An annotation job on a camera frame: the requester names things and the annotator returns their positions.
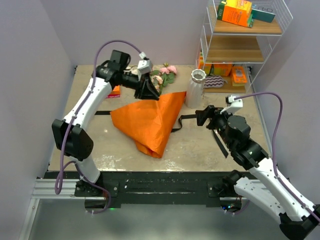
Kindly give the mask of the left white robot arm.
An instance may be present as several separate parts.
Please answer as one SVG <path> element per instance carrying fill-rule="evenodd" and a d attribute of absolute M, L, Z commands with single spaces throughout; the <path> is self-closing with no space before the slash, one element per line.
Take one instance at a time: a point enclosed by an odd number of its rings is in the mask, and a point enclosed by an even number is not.
<path fill-rule="evenodd" d="M 75 161 L 87 182 L 85 189 L 88 193 L 99 196 L 103 192 L 104 184 L 98 180 L 100 171 L 91 156 L 94 142 L 86 130 L 98 107 L 116 86 L 134 90 L 136 99 L 159 100 L 160 93 L 151 80 L 151 60 L 143 51 L 139 52 L 139 57 L 137 74 L 132 74 L 126 71 L 131 56 L 113 50 L 109 60 L 94 65 L 88 86 L 70 112 L 62 120 L 53 121 L 53 137 L 56 148 L 60 150 L 60 170 L 54 187 L 57 195 L 63 185 L 64 157 Z"/>

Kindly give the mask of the pink orange candy box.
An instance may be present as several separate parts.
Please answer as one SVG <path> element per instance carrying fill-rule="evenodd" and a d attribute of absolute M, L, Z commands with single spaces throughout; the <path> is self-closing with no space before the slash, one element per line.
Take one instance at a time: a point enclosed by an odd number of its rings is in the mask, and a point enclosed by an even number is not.
<path fill-rule="evenodd" d="M 121 96 L 121 87 L 119 85 L 115 86 L 112 92 L 107 95 L 106 99 L 119 98 Z"/>

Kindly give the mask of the orange box bottom shelf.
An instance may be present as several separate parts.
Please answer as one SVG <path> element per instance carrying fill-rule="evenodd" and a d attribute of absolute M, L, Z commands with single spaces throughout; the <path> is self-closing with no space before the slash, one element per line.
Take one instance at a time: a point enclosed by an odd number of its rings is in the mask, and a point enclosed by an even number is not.
<path fill-rule="evenodd" d="M 202 69 L 207 76 L 222 76 L 228 77 L 232 70 L 233 64 L 231 63 L 204 63 L 202 57 L 197 61 L 197 68 Z"/>

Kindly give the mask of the striped purple grey sleep mask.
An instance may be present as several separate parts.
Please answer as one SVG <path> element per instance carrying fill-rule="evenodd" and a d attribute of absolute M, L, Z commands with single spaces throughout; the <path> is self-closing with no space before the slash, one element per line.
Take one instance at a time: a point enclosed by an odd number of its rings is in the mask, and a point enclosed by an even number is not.
<path fill-rule="evenodd" d="M 228 81 L 220 75 L 210 75 L 205 78 L 204 88 L 222 88 Z"/>

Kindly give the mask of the orange green carton box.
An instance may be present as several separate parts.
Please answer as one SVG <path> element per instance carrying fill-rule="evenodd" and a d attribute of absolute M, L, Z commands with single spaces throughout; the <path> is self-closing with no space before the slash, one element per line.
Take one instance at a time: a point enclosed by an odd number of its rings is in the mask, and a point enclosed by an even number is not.
<path fill-rule="evenodd" d="M 254 24 L 252 6 L 252 2 L 247 0 L 221 0 L 217 8 L 217 19 L 252 28 Z"/>

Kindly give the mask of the teal box on shelf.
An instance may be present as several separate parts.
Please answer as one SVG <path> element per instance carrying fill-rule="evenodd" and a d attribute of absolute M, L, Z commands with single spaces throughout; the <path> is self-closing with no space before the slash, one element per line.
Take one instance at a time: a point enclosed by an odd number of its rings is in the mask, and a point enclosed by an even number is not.
<path fill-rule="evenodd" d="M 271 23 L 277 13 L 277 11 L 271 6 L 253 4 L 251 9 L 252 18 L 254 20 L 262 21 L 265 23 Z"/>

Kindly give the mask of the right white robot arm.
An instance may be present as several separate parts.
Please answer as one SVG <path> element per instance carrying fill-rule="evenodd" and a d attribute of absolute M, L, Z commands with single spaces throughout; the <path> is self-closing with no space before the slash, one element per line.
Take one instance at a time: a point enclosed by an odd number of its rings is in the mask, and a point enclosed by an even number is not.
<path fill-rule="evenodd" d="M 251 128 L 244 117 L 213 105 L 196 110 L 198 126 L 209 120 L 207 129 L 220 149 L 229 150 L 233 160 L 259 180 L 260 185 L 233 170 L 216 189 L 219 195 L 236 194 L 254 203 L 279 224 L 290 240 L 304 240 L 320 223 L 320 206 L 306 199 L 280 173 L 268 153 L 250 137 Z"/>

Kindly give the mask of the aluminium rail frame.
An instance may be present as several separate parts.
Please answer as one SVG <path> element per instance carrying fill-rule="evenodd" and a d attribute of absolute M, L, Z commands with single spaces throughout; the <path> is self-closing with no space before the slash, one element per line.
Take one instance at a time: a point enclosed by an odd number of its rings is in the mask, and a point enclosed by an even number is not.
<path fill-rule="evenodd" d="M 76 171 L 35 180 L 25 240 L 283 240 L 279 217 L 232 190 L 267 189 L 245 172 L 102 171 L 84 182 Z"/>

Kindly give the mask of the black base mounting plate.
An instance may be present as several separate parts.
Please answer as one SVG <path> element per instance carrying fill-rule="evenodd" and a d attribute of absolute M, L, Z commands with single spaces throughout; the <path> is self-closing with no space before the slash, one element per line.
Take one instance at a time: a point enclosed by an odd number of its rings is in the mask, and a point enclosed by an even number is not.
<path fill-rule="evenodd" d="M 275 203 L 266 187 L 248 172 L 190 171 L 102 171 L 96 185 L 80 179 L 75 171 L 63 173 L 65 184 L 75 181 L 76 197 L 84 197 L 87 210 L 101 210 L 111 197 L 109 208 L 122 205 L 205 205 L 226 207 L 238 194 L 237 180 L 243 180 L 253 199 Z"/>

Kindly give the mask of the yellow orange packet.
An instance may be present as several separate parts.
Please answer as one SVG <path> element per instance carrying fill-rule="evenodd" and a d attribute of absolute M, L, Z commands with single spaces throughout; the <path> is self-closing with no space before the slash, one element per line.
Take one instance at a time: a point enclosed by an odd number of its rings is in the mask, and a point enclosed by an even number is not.
<path fill-rule="evenodd" d="M 243 66 L 233 66 L 230 71 L 230 79 L 233 87 L 244 87 L 248 82 Z"/>

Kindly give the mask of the artificial rose bouquet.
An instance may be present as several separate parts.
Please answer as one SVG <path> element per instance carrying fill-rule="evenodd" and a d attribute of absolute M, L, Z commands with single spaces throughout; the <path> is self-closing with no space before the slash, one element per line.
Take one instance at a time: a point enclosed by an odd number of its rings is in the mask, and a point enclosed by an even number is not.
<path fill-rule="evenodd" d="M 128 64 L 127 66 L 124 67 L 123 73 L 131 73 L 133 75 L 139 75 L 141 76 L 142 74 L 139 73 L 138 71 L 138 64 Z M 177 76 L 177 69 L 173 65 L 169 64 L 164 64 L 162 67 L 159 69 L 154 69 L 152 66 L 152 71 L 148 72 L 148 74 L 152 75 L 153 82 L 155 83 L 156 89 L 159 91 L 160 95 L 162 94 L 163 88 L 168 85 L 172 84 Z"/>

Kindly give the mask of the white faceted ceramic vase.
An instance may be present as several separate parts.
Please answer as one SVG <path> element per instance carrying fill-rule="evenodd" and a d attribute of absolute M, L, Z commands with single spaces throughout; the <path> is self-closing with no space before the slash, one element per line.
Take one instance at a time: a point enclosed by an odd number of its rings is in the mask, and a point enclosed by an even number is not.
<path fill-rule="evenodd" d="M 188 108 L 195 109 L 201 103 L 205 78 L 206 73 L 202 69 L 195 69 L 191 72 L 184 102 Z"/>

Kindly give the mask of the orange paper flower wrap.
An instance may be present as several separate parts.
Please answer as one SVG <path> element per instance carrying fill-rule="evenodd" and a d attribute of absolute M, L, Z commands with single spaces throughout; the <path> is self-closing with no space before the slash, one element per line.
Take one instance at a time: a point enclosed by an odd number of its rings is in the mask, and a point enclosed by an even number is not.
<path fill-rule="evenodd" d="M 186 92 L 161 95 L 159 100 L 141 100 L 110 112 L 113 125 L 134 140 L 145 155 L 162 158 L 171 131 L 184 104 Z"/>

